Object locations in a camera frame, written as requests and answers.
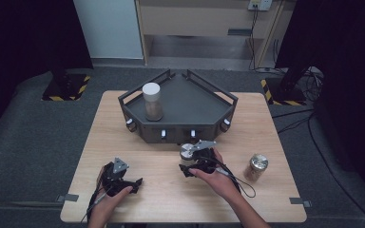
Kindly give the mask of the person's left hand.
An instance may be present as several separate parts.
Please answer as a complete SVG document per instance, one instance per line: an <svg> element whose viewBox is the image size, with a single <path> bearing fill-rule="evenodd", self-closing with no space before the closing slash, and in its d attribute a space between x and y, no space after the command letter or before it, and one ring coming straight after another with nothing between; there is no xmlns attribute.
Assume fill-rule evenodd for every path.
<svg viewBox="0 0 365 228"><path fill-rule="evenodd" d="M91 209L89 221L93 220L107 223L113 216L115 208L129 195L126 188L114 197L110 197L100 185L96 199L101 199L101 201Z"/></svg>

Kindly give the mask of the white wall socket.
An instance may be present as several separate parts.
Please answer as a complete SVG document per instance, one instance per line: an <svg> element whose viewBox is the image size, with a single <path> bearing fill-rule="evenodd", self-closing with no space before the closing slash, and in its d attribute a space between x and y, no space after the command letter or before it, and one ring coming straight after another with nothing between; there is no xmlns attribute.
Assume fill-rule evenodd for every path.
<svg viewBox="0 0 365 228"><path fill-rule="evenodd" d="M273 0L250 0L249 10L268 11L272 6Z"/></svg>

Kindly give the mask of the dark grey corner rack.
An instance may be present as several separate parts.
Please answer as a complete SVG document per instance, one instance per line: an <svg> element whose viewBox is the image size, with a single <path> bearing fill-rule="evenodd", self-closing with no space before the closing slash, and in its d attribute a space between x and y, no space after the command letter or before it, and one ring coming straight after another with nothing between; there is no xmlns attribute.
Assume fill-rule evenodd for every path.
<svg viewBox="0 0 365 228"><path fill-rule="evenodd" d="M160 120L145 117L141 85L119 97L127 129L146 143L213 141L230 128L238 98L220 86L191 70L167 70L149 81L160 86Z"/></svg>

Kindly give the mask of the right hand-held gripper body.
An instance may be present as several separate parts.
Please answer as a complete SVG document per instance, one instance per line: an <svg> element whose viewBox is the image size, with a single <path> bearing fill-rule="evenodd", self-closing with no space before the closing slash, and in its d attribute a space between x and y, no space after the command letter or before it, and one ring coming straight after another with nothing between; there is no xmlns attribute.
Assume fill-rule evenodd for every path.
<svg viewBox="0 0 365 228"><path fill-rule="evenodd" d="M214 141L199 141L188 151L189 159L193 162L190 168L197 168L211 174L216 168L216 156L213 150Z"/></svg>

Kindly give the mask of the silver lid glass jar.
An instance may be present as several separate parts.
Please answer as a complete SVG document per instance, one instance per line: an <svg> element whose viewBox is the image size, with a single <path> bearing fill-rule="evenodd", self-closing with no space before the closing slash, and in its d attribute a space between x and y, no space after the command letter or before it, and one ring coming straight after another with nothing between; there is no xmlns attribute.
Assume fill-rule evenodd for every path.
<svg viewBox="0 0 365 228"><path fill-rule="evenodd" d="M182 165L192 165L195 163L194 160L194 148L195 146L191 143L185 143L180 149L180 158Z"/></svg>

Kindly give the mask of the black curtain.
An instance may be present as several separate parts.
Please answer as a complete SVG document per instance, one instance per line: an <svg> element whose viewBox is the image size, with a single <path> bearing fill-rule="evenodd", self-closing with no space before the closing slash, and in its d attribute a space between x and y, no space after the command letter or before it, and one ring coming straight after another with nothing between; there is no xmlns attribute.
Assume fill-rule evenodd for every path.
<svg viewBox="0 0 365 228"><path fill-rule="evenodd" d="M324 75L317 115L336 158L365 182L365 0L297 0L277 67Z"/></svg>
<svg viewBox="0 0 365 228"><path fill-rule="evenodd" d="M0 0L0 118L23 81L91 67L74 0Z"/></svg>

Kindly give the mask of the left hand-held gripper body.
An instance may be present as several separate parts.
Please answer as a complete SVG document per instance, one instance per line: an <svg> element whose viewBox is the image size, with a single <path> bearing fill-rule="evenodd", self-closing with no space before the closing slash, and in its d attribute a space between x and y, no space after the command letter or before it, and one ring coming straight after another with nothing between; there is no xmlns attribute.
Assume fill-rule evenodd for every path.
<svg viewBox="0 0 365 228"><path fill-rule="evenodd" d="M108 163L101 176L102 186L106 193L114 197L125 187L129 186L129 183L124 180L129 165L122 161L120 158L115 158L114 161Z"/></svg>

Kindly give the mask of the person's right hand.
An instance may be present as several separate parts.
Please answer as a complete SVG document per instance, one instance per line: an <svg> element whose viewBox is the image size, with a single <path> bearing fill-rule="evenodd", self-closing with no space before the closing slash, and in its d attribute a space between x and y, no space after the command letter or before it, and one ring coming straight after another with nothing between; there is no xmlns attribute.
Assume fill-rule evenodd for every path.
<svg viewBox="0 0 365 228"><path fill-rule="evenodd" d="M205 173L200 169L190 168L189 172L195 177L205 181L219 196L228 203L237 203L242 200L242 195L235 187L230 178L214 171L212 174Z"/></svg>

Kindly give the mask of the gold lid glass jar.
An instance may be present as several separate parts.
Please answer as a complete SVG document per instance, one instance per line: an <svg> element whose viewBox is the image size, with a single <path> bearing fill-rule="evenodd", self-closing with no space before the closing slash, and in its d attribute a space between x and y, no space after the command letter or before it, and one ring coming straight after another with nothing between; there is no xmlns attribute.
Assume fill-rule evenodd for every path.
<svg viewBox="0 0 365 228"><path fill-rule="evenodd" d="M257 181L264 171L267 169L269 164L268 159L262 154L254 154L248 164L243 174L248 181Z"/></svg>

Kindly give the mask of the light wooden cabinet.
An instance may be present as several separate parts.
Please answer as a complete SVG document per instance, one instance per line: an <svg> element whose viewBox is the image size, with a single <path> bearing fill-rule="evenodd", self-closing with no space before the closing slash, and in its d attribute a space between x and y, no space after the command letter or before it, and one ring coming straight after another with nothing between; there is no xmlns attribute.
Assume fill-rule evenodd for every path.
<svg viewBox="0 0 365 228"><path fill-rule="evenodd" d="M250 30L253 65L259 67L273 38L285 0L268 11L249 10L250 0L135 0L141 37L147 35L224 37Z"/></svg>

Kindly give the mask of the white board panel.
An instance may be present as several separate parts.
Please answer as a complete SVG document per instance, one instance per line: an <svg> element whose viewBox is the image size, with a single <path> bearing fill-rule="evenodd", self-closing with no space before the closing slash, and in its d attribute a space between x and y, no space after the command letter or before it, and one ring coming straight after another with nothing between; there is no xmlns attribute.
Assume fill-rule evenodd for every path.
<svg viewBox="0 0 365 228"><path fill-rule="evenodd" d="M92 58L144 58L135 0L74 0Z"/></svg>

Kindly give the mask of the white lid glass jar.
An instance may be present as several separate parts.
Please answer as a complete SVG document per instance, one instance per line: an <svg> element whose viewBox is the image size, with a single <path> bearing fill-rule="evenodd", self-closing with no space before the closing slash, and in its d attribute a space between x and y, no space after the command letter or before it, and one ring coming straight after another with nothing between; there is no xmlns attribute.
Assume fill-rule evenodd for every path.
<svg viewBox="0 0 365 228"><path fill-rule="evenodd" d="M143 86L145 116L150 121L159 121L163 117L161 87L156 83Z"/></svg>

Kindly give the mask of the grey metal bracket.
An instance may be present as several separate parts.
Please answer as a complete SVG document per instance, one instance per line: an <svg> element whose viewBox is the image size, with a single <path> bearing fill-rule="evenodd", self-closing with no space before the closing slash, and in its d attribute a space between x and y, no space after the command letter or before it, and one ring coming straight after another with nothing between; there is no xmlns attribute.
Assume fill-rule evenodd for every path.
<svg viewBox="0 0 365 228"><path fill-rule="evenodd" d="M64 194L64 195L59 195L56 198L56 202L65 202L65 201L77 201L79 198L78 195L74 195L74 194Z"/></svg>
<svg viewBox="0 0 365 228"><path fill-rule="evenodd" d="M304 208L312 207L312 202L310 200L303 200L302 198L289 198L291 204L302 205Z"/></svg>

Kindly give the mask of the black stand with striped base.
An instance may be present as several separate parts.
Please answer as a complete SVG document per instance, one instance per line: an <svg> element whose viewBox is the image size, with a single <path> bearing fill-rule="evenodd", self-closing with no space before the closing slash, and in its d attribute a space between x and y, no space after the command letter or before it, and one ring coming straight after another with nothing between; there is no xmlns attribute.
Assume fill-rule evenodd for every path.
<svg viewBox="0 0 365 228"><path fill-rule="evenodd" d="M52 79L42 95L42 100L79 100L86 89L90 77L80 73L68 73L61 63L53 57L48 57L46 64L52 73Z"/></svg>
<svg viewBox="0 0 365 228"><path fill-rule="evenodd" d="M261 80L266 101L269 105L306 105L306 98L298 87L298 80L306 71L301 67L289 67L282 78Z"/></svg>

